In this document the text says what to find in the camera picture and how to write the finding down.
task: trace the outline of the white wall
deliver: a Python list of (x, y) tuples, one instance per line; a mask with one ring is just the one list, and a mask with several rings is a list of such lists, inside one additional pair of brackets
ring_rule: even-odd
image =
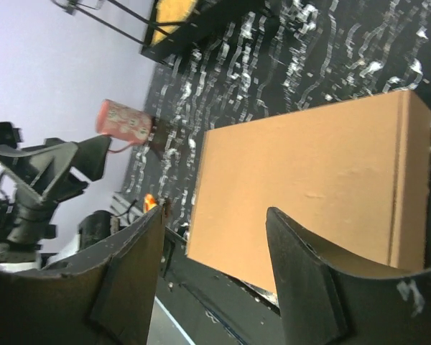
[[(145, 17), (151, 2), (121, 0)], [(144, 24), (111, 4), (97, 13), (139, 39), (144, 35)], [(137, 43), (81, 13), (70, 16), (50, 0), (0, 0), (0, 121), (22, 128), (26, 146), (46, 137), (79, 141), (95, 135), (104, 98), (141, 109), (153, 67)], [(105, 178), (58, 208), (53, 223), (60, 236), (46, 242), (45, 251), (63, 247), (84, 216), (108, 207), (128, 160), (129, 151), (110, 155)]]

